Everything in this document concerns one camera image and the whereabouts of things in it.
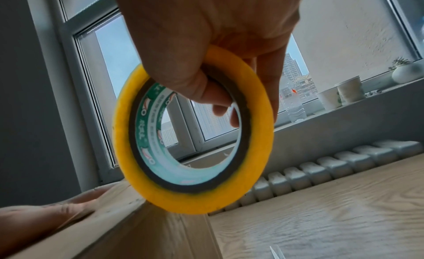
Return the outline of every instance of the hand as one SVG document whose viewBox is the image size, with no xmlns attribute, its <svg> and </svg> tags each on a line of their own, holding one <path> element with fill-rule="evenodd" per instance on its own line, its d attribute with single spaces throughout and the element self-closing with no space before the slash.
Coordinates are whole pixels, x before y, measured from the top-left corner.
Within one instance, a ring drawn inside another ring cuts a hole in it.
<svg viewBox="0 0 424 259">
<path fill-rule="evenodd" d="M 117 0 L 148 74 L 222 116 L 232 99 L 200 70 L 209 44 L 244 59 L 278 112 L 286 47 L 300 0 Z M 233 111 L 231 125 L 238 127 Z"/>
<path fill-rule="evenodd" d="M 52 205 L 1 208 L 0 258 L 52 233 L 114 185 L 104 185 Z"/>
</svg>

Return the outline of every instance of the potted plant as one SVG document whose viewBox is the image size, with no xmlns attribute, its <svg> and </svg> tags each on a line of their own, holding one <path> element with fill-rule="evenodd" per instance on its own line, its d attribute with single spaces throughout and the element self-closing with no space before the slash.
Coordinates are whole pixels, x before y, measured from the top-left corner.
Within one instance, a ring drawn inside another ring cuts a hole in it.
<svg viewBox="0 0 424 259">
<path fill-rule="evenodd" d="M 393 60 L 393 66 L 389 67 L 389 70 L 393 71 L 392 78 L 399 84 L 424 78 L 424 67 L 403 57 Z"/>
</svg>

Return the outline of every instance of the wooden table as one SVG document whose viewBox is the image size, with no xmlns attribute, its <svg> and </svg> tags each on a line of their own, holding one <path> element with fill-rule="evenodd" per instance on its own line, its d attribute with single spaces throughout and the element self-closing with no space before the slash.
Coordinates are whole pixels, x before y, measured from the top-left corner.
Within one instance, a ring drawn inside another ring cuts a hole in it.
<svg viewBox="0 0 424 259">
<path fill-rule="evenodd" d="M 225 259 L 423 259 L 424 154 L 210 220 Z"/>
</svg>

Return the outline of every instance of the white cup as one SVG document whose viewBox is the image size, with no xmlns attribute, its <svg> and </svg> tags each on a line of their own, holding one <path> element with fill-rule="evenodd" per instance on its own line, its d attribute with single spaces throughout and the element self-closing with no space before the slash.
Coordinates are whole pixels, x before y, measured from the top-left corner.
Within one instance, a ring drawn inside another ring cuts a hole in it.
<svg viewBox="0 0 424 259">
<path fill-rule="evenodd" d="M 336 86 L 339 89 L 340 95 L 348 104 L 360 101 L 365 98 L 365 93 L 362 89 L 361 78 L 359 76 L 348 79 L 342 83 L 337 84 Z"/>
<path fill-rule="evenodd" d="M 342 106 L 339 90 L 337 87 L 325 90 L 318 93 L 318 98 L 327 111 L 336 109 Z"/>
</svg>

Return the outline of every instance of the tape roll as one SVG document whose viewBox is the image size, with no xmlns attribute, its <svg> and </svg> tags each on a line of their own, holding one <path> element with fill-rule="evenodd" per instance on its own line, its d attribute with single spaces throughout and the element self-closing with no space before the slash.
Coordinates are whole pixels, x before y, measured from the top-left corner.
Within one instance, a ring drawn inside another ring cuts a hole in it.
<svg viewBox="0 0 424 259">
<path fill-rule="evenodd" d="M 119 166 L 136 191 L 171 212 L 205 214 L 241 198 L 258 180 L 273 144 L 273 112 L 254 71 L 236 55 L 210 46 L 202 67 L 238 105 L 240 133 L 234 151 L 204 169 L 181 165 L 161 136 L 162 115 L 175 96 L 138 66 L 121 90 L 113 142 Z"/>
</svg>

